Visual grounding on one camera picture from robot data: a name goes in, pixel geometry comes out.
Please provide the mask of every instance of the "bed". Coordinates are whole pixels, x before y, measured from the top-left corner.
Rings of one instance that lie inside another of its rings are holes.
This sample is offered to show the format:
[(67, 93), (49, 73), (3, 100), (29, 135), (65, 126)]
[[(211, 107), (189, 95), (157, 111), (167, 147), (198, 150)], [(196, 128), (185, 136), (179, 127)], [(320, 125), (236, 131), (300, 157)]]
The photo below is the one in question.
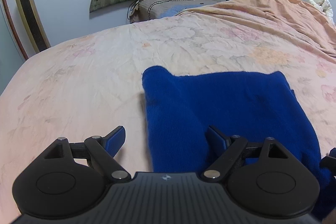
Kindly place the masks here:
[(26, 61), (0, 96), (0, 223), (19, 215), (16, 176), (59, 136), (81, 142), (118, 125), (115, 159), (150, 171), (142, 72), (281, 71), (319, 139), (336, 146), (336, 29), (301, 0), (230, 0), (63, 42)]

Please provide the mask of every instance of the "bedsheet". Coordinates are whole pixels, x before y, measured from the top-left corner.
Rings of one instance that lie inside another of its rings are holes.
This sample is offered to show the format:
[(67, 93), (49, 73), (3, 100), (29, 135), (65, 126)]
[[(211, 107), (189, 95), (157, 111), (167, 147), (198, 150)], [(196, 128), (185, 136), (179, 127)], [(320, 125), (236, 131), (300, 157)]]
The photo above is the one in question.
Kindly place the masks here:
[(142, 72), (175, 75), (281, 71), (319, 139), (336, 146), (336, 29), (301, 0), (230, 0), (179, 16), (134, 23), (63, 42), (28, 61), (0, 96), (0, 223), (19, 215), (16, 176), (53, 140), (81, 142), (118, 125), (115, 159), (150, 171)]

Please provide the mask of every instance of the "gold tower fan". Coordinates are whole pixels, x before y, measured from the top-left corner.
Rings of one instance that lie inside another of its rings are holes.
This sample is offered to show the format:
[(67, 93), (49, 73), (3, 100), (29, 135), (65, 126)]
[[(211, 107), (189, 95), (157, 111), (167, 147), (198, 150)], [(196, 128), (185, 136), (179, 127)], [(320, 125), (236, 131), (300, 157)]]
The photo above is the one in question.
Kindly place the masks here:
[(34, 0), (16, 0), (16, 5), (35, 52), (50, 48)]

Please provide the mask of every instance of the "blue towel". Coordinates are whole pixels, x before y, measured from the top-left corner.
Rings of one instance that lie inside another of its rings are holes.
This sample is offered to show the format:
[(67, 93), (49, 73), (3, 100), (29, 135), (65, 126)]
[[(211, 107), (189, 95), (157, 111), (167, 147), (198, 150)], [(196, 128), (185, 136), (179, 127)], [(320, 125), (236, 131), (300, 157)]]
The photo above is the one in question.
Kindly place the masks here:
[(142, 85), (155, 172), (207, 168), (216, 157), (205, 131), (214, 125), (228, 136), (241, 135), (251, 142), (276, 138), (320, 183), (313, 214), (322, 219), (336, 206), (335, 179), (319, 168), (317, 136), (281, 72), (173, 76), (154, 66), (143, 73)]

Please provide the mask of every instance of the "round black pad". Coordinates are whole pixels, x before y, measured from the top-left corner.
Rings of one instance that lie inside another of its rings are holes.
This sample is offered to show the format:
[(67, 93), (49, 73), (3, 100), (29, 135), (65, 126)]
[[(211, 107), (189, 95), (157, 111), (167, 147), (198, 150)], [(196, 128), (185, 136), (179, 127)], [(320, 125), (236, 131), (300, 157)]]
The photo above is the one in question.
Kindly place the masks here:
[(257, 177), (257, 185), (270, 194), (285, 194), (295, 187), (295, 180), (290, 175), (281, 172), (267, 172)]
[(76, 179), (67, 173), (53, 172), (41, 176), (36, 187), (45, 194), (59, 195), (70, 191), (76, 183)]

